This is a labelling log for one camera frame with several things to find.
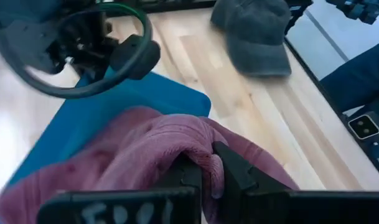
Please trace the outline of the dark grey baseball cap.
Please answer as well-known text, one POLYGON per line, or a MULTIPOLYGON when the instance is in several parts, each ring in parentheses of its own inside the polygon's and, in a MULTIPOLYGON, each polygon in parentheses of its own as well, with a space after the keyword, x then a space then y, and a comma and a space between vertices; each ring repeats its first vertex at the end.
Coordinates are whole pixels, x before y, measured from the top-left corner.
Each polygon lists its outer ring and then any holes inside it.
POLYGON ((217 0, 210 22, 225 33, 228 56, 241 74, 288 76, 284 31, 290 17, 285 0, 217 0))

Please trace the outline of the maroon baseball cap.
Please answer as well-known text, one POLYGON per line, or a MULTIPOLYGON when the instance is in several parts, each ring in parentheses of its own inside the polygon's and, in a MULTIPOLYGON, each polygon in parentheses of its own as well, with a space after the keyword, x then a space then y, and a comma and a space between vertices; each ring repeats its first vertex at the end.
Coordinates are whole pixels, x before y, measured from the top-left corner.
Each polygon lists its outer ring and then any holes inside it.
POLYGON ((0 194, 0 224, 35 224, 39 208, 60 190, 136 190, 153 185, 180 153, 202 168, 203 210, 219 224, 223 163, 213 153, 220 141, 284 185, 297 185, 267 151, 216 121, 187 114, 163 115, 145 107, 126 110, 76 156, 43 167, 0 194))

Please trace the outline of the person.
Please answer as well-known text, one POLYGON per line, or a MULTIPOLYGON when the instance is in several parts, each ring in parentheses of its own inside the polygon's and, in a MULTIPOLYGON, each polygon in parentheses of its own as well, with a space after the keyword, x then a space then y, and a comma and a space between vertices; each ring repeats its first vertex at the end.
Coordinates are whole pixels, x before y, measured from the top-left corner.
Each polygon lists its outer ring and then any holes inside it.
POLYGON ((379 112, 379 44, 324 77, 321 85, 341 112, 359 106, 379 112))

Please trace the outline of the blue plastic tray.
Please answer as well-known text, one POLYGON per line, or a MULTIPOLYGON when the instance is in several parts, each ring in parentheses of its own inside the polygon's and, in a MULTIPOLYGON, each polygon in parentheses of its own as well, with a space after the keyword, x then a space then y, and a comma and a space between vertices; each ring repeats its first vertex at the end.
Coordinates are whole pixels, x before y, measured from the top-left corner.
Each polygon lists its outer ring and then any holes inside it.
POLYGON ((95 96, 65 100, 8 184, 68 159, 109 120, 134 106, 147 106, 162 114, 208 116, 211 101, 207 95, 153 72, 95 96))

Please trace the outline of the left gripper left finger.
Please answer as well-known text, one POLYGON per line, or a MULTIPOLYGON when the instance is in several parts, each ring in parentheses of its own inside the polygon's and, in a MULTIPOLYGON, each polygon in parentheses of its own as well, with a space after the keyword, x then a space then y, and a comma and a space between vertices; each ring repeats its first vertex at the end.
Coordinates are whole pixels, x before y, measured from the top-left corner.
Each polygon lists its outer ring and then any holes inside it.
POLYGON ((58 194, 36 224, 201 224, 201 200, 201 168, 181 154, 150 189, 58 194))

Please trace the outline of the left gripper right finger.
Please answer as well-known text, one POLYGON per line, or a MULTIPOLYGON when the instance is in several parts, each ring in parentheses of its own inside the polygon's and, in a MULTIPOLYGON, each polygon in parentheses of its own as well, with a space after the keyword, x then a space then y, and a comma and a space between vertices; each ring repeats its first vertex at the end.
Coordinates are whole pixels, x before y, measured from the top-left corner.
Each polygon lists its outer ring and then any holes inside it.
POLYGON ((292 190, 222 142, 225 186, 222 224, 379 224, 379 192, 292 190))

